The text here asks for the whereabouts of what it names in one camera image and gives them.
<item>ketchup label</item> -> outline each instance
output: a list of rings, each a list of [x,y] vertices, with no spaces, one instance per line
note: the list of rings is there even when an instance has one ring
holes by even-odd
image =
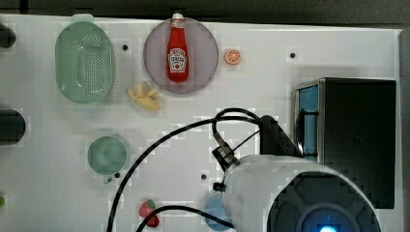
[[[187,56],[181,48],[172,48],[168,54],[169,71],[171,73],[183,73],[187,64]]]
[[[184,21],[183,20],[172,20],[172,26],[176,28],[184,28]]]

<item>orange slice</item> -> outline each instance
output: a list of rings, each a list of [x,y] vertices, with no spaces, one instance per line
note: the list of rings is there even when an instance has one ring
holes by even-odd
[[[229,65],[238,65],[241,59],[242,59],[242,56],[239,50],[229,49],[225,53],[225,61]]]

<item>green cup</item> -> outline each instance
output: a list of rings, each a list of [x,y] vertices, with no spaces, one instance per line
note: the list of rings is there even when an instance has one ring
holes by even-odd
[[[127,149],[120,139],[104,136],[95,140],[88,149],[88,163],[94,171],[104,176],[104,183],[112,181],[127,162]]]

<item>strawberry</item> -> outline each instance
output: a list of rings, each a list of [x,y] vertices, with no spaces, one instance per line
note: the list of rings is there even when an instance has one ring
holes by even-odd
[[[160,219],[157,216],[152,217],[147,223],[148,226],[153,227],[153,228],[157,227],[159,224],[160,224]]]
[[[154,201],[148,200],[144,202],[141,205],[141,208],[139,208],[139,215],[143,218],[148,217],[151,213],[153,213],[155,210],[155,204]]]

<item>banana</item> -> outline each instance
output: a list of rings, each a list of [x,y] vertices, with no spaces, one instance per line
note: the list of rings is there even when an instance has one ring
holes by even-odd
[[[154,111],[158,111],[161,109],[160,105],[149,97],[145,97],[142,99],[136,99],[135,101],[147,109],[151,109]]]
[[[136,96],[135,96],[135,93],[133,92],[133,90],[132,90],[132,88],[129,88],[128,89],[128,92],[129,92],[129,96],[132,98],[132,99],[136,99]]]
[[[157,93],[158,93],[158,89],[152,89],[148,92],[147,96],[150,98],[153,98],[157,95]]]
[[[138,99],[142,99],[145,97],[145,95],[147,94],[148,91],[148,84],[147,82],[143,82],[141,84],[138,85],[138,87],[136,87],[136,97]]]

